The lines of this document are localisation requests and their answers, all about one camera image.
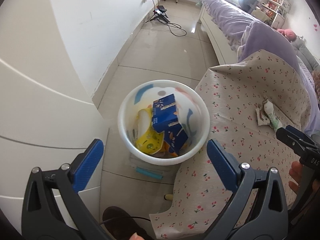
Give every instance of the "human hand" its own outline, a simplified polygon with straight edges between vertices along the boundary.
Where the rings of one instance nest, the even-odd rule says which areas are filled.
[[[302,164],[300,162],[293,162],[291,164],[291,169],[289,170],[289,175],[293,178],[298,185],[300,184],[301,177],[302,177]],[[295,184],[293,181],[289,181],[289,187],[292,189],[295,194],[298,193],[299,186]],[[320,187],[320,182],[318,180],[314,180],[312,183],[312,190],[316,192]]]
[[[141,237],[141,236],[138,236],[137,233],[134,233],[134,234],[129,238],[129,240],[144,240],[144,238]]]

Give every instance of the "white door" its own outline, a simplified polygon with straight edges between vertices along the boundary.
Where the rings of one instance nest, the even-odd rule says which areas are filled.
[[[70,163],[93,139],[105,144],[107,133],[106,122],[65,50],[50,0],[4,0],[0,6],[0,208],[18,231],[31,169],[57,169]],[[97,219],[101,167],[102,161],[79,193]],[[59,192],[55,195],[61,203]]]

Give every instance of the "black office chair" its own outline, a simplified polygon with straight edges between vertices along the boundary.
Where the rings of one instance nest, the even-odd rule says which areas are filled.
[[[258,0],[239,0],[241,10],[245,11],[248,14],[251,14],[253,10],[256,9],[258,3]]]

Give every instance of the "purple blanket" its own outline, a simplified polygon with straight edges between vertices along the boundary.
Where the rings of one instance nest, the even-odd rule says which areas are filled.
[[[201,0],[201,2],[222,32],[237,41],[241,40],[245,28],[257,20],[225,0]]]
[[[287,62],[300,76],[311,101],[310,121],[304,128],[308,135],[320,130],[320,111],[315,91],[308,77],[300,70],[296,53],[289,41],[270,26],[245,13],[225,0],[200,0],[212,21],[233,40],[241,42],[238,62],[264,49]]]

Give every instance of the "teal object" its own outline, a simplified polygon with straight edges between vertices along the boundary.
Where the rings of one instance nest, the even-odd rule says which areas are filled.
[[[150,84],[150,85],[147,85],[143,88],[140,88],[139,91],[137,92],[135,98],[134,98],[134,105],[138,102],[140,102],[141,98],[142,98],[142,95],[144,92],[146,92],[147,90],[153,88],[153,84]]]
[[[163,178],[162,175],[155,174],[155,173],[152,173],[150,171],[146,171],[146,170],[144,170],[142,168],[139,168],[139,167],[136,167],[136,172],[141,173],[141,174],[146,175],[146,176],[149,176],[149,177],[154,178],[154,179],[162,179]]]

